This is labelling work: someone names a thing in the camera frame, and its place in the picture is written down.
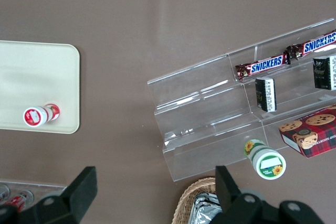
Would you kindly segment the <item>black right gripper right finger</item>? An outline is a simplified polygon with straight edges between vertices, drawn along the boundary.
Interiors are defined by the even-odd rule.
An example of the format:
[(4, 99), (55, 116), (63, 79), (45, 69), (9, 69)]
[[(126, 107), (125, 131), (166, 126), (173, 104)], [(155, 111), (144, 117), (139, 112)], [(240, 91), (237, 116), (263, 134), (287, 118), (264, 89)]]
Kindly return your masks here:
[(210, 223), (323, 223), (302, 202), (285, 200), (276, 208), (253, 193), (242, 193), (226, 166), (215, 168), (215, 187), (222, 212)]

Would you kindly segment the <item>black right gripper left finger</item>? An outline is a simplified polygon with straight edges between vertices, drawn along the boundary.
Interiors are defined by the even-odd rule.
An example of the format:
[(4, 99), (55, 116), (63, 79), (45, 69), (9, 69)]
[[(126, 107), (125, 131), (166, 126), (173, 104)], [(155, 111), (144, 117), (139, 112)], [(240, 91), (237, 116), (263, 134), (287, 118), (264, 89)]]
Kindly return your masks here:
[(21, 212), (1, 206), (1, 223), (80, 223), (98, 192), (94, 166), (82, 172), (59, 196), (49, 196)]

